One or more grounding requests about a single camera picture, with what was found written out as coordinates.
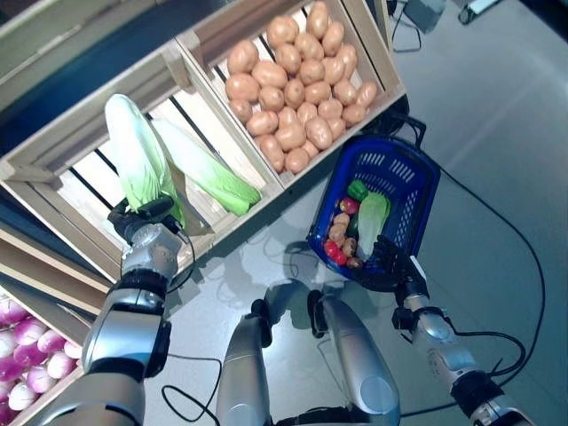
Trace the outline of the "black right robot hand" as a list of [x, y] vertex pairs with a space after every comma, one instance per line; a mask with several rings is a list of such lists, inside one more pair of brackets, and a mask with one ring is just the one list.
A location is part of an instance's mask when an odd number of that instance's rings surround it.
[[371, 291], [393, 293], [398, 304], [409, 296], [430, 296], [415, 258], [384, 235], [377, 237], [371, 256], [352, 273], [352, 279]]

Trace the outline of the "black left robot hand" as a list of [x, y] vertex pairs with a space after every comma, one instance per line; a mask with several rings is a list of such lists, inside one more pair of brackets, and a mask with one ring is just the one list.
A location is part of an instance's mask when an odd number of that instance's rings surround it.
[[178, 221], [170, 214], [174, 207], [173, 199], [168, 195], [140, 206], [137, 210], [130, 207], [126, 198], [113, 207], [107, 220], [113, 225], [116, 233], [129, 245], [135, 233], [146, 225], [164, 225], [169, 231], [176, 233], [180, 227]]

